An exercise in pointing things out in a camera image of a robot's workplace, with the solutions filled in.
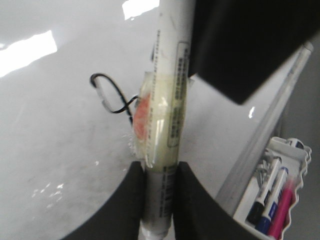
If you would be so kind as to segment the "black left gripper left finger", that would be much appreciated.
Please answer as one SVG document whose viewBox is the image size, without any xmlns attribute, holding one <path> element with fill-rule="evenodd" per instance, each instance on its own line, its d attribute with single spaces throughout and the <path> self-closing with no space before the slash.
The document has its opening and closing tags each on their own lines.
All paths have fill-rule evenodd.
<svg viewBox="0 0 320 240">
<path fill-rule="evenodd" d="M 137 240 L 145 201 L 145 176 L 133 161 L 124 179 L 103 206 L 64 240 Z"/>
</svg>

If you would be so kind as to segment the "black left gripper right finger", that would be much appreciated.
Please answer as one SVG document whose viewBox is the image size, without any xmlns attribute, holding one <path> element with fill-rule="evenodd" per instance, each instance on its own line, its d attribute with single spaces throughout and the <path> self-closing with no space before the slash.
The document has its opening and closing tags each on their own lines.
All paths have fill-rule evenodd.
<svg viewBox="0 0 320 240">
<path fill-rule="evenodd" d="M 258 239 L 219 206 L 187 162 L 176 169 L 172 213 L 177 240 Z"/>
</svg>

